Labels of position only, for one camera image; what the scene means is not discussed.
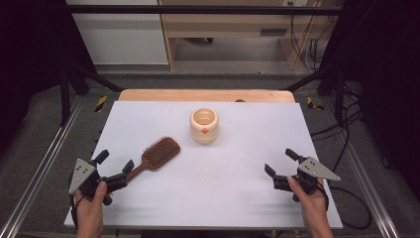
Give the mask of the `cream ringed cup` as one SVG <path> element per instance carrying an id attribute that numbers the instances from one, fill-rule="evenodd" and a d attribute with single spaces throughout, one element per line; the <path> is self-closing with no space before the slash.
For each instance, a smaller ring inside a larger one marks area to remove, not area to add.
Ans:
<path id="1" fill-rule="evenodd" d="M 210 108 L 199 108 L 193 111 L 189 119 L 190 135 L 200 144 L 214 142 L 219 135 L 219 116 Z"/>

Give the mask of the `black curtain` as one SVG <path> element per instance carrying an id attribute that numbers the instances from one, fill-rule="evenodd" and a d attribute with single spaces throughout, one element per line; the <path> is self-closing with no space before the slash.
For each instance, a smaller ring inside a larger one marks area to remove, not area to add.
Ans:
<path id="1" fill-rule="evenodd" d="M 70 61 L 95 66 L 66 0 L 0 0 L 0 152 L 12 142 L 31 97 L 59 84 L 59 46 Z"/>
<path id="2" fill-rule="evenodd" d="M 420 0 L 344 0 L 343 8 L 324 63 L 343 53 L 377 145 L 420 201 Z"/>

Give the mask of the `black horizontal frame bar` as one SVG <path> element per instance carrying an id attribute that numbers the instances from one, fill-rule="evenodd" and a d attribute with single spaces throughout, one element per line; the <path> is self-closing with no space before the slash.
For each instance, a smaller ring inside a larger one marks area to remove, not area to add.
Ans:
<path id="1" fill-rule="evenodd" d="M 214 14 L 214 15 L 314 15 L 339 16 L 340 7 L 253 7 L 253 6 L 155 6 L 155 5 L 67 5 L 77 14 Z"/>

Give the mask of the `person's left hand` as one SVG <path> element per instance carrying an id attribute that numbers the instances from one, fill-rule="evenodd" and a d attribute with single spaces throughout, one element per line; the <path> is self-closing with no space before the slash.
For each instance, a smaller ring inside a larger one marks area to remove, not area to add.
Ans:
<path id="1" fill-rule="evenodd" d="M 85 197 L 78 189 L 75 192 L 78 218 L 102 218 L 102 202 L 106 195 L 107 184 L 105 181 L 99 182 L 93 198 Z"/>

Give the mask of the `black frame strut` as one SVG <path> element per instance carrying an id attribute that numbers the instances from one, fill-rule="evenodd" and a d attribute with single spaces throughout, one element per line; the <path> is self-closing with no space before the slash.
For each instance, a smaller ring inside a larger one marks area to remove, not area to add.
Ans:
<path id="1" fill-rule="evenodd" d="M 302 86 L 316 80 L 320 80 L 318 85 L 317 92 L 320 96 L 328 96 L 331 94 L 332 90 L 335 90 L 335 109 L 334 109 L 334 118 L 339 123 L 340 126 L 344 125 L 344 116 L 343 116 L 343 102 L 344 102 L 344 84 L 345 79 L 343 72 L 336 65 L 327 65 L 317 71 L 311 73 L 310 75 L 304 77 L 303 79 L 285 87 L 286 91 L 294 92 Z"/>
<path id="2" fill-rule="evenodd" d="M 79 64 L 67 64 L 62 68 L 58 76 L 61 96 L 61 126 L 65 125 L 70 118 L 69 87 L 72 86 L 77 95 L 86 95 L 90 90 L 90 87 L 85 82 L 86 78 L 90 78 L 114 92 L 122 92 L 124 90 L 123 87 L 112 83 L 96 72 L 83 68 Z"/>

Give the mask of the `brown wooden hairbrush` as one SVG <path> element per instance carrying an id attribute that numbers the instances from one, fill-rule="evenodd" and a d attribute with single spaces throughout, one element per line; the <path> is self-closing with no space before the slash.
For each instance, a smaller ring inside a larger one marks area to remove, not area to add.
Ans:
<path id="1" fill-rule="evenodd" d="M 127 175 L 127 182 L 130 182 L 144 170 L 155 171 L 168 161 L 173 159 L 180 152 L 178 143 L 170 137 L 161 137 L 142 153 L 141 164 Z"/>

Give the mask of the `white cabinet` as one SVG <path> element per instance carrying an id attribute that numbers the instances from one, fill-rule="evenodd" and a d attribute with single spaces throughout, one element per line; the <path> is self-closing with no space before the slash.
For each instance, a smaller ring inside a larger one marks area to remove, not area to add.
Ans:
<path id="1" fill-rule="evenodd" d="M 158 14 L 73 14 L 96 65 L 168 64 Z"/>

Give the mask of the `wooden cabinet with drawers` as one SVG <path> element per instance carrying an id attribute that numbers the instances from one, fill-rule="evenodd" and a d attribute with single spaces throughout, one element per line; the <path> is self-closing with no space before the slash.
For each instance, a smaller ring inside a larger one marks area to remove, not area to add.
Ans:
<path id="1" fill-rule="evenodd" d="M 309 0 L 307 7 L 341 7 L 345 0 Z M 157 0 L 160 6 L 283 7 L 283 0 Z M 268 38 L 278 40 L 291 70 L 301 64 L 307 42 L 327 40 L 335 27 L 332 16 L 163 14 L 167 52 L 174 60 L 174 43 L 182 38 Z M 262 37 L 261 28 L 287 29 L 283 37 Z"/>

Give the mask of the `aluminium rail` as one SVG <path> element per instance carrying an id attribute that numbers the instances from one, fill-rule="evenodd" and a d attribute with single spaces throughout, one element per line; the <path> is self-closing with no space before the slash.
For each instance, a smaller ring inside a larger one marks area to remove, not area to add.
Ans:
<path id="1" fill-rule="evenodd" d="M 363 196 L 362 202 L 369 214 L 367 228 L 377 229 L 380 232 L 379 238 L 401 238 L 354 146 L 347 142 L 349 134 L 337 131 L 333 138 L 332 146 L 323 143 L 319 147 L 321 161 L 332 167 L 339 161 L 339 154 L 342 153 L 345 159 L 344 169 L 350 172 L 350 180 L 356 183 L 357 191 Z"/>
<path id="2" fill-rule="evenodd" d="M 73 98 L 66 120 L 49 99 L 30 105 L 17 137 L 0 157 L 0 238 L 15 238 L 83 101 Z"/>

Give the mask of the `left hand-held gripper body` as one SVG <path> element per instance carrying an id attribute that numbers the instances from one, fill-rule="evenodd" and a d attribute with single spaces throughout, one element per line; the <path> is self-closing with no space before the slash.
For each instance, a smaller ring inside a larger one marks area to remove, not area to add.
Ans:
<path id="1" fill-rule="evenodd" d="M 75 192 L 79 190 L 88 198 L 93 198 L 101 181 L 107 183 L 107 195 L 118 189 L 126 187 L 128 185 L 128 167 L 124 167 L 119 174 L 110 177 L 102 177 L 99 175 L 97 167 L 103 162 L 104 159 L 99 158 L 91 160 L 90 162 L 78 159 L 71 176 L 68 194 L 75 195 Z M 105 205 L 110 205 L 113 199 L 107 195 L 104 197 L 103 203 Z"/>

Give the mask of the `white table cover sheet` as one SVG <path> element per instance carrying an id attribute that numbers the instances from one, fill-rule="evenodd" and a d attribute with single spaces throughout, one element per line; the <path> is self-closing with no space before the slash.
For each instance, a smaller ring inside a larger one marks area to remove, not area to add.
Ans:
<path id="1" fill-rule="evenodd" d="M 138 163 L 143 150 L 162 136 L 180 147 L 160 169 L 138 174 L 113 193 L 104 224 L 122 229 L 293 229 L 303 225 L 299 203 L 277 190 L 264 168 L 292 176 L 298 164 L 287 149 L 303 157 L 316 154 L 297 103 L 211 102 L 219 116 L 219 135 L 201 145 L 190 135 L 189 117 L 199 102 L 117 101 L 98 151 L 109 157 L 101 176 Z"/>

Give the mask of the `wooden table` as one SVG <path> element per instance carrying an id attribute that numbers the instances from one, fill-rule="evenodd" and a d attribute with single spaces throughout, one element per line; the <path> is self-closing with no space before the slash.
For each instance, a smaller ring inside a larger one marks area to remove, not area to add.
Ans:
<path id="1" fill-rule="evenodd" d="M 285 90 L 266 89 L 125 89 L 119 101 L 217 101 L 294 103 Z"/>

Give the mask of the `grey desk label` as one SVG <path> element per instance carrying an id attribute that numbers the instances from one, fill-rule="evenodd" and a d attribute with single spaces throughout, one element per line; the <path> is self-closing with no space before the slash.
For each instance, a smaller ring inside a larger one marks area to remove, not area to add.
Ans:
<path id="1" fill-rule="evenodd" d="M 261 28 L 262 37 L 283 37 L 287 34 L 287 29 L 282 28 Z"/>

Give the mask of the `person's right hand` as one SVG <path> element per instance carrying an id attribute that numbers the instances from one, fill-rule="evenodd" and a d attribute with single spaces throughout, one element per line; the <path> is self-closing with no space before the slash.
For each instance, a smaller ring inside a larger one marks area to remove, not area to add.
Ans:
<path id="1" fill-rule="evenodd" d="M 289 177 L 288 184 L 292 192 L 298 197 L 302 207 L 302 214 L 306 217 L 321 217 L 327 212 L 325 197 L 319 191 L 314 194 L 307 194 L 301 185 L 292 177 Z"/>

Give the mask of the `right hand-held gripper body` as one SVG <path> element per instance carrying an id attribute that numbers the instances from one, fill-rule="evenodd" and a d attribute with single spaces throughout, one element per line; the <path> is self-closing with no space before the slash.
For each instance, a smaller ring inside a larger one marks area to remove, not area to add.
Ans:
<path id="1" fill-rule="evenodd" d="M 298 163 L 297 174 L 292 176 L 308 195 L 313 194 L 320 188 L 318 179 L 327 179 L 339 181 L 341 178 L 322 165 L 319 161 L 312 157 L 290 157 Z M 280 176 L 272 170 L 272 181 L 274 189 L 280 189 L 292 192 L 287 177 Z"/>

